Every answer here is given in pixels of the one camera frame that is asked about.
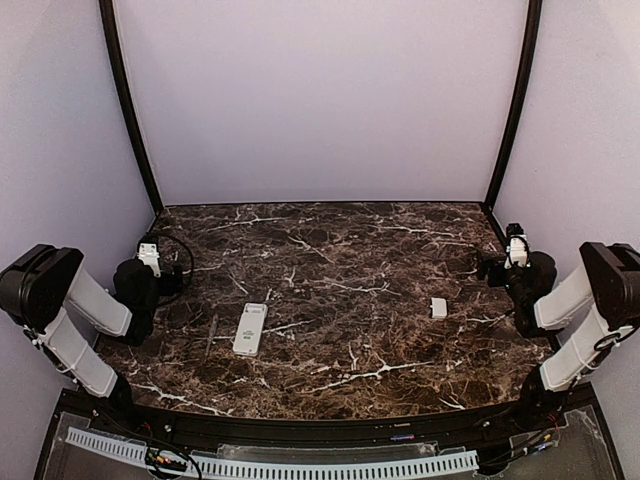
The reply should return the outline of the white battery cover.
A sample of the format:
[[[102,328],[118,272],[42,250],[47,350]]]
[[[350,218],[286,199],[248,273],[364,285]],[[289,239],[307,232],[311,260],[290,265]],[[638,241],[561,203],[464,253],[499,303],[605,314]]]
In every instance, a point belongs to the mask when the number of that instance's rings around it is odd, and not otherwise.
[[[444,298],[432,297],[430,302],[430,317],[444,319],[448,315],[448,305]]]

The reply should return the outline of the white remote control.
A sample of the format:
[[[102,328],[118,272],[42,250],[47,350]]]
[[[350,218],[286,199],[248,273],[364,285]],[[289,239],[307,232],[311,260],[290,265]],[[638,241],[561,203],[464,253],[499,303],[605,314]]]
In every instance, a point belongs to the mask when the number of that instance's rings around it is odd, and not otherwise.
[[[234,354],[249,357],[258,355],[267,313],[266,304],[246,303],[244,305],[232,346]]]

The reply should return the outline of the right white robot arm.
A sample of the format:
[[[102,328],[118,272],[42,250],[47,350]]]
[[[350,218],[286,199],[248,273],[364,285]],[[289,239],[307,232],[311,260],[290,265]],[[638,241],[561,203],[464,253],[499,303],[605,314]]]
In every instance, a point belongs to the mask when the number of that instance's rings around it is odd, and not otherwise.
[[[577,267],[560,283],[554,259],[530,250],[522,235],[510,239],[502,256],[477,255],[478,278],[505,289],[522,337],[549,337],[576,324],[569,339],[523,383],[520,398],[530,407],[561,403],[639,330],[639,252],[628,244],[585,242],[579,253]]]

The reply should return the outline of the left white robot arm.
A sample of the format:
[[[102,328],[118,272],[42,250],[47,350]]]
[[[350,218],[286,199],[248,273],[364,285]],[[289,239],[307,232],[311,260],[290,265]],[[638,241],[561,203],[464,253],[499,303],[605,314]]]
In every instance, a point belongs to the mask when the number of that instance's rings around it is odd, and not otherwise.
[[[129,382],[100,358],[69,312],[102,334],[139,346],[153,332],[162,298],[180,294],[184,277],[180,267],[162,269],[157,239],[145,236],[135,257],[117,267],[113,284],[109,293],[94,279],[80,250],[38,244],[2,271],[1,308],[62,374],[126,409],[133,402]]]

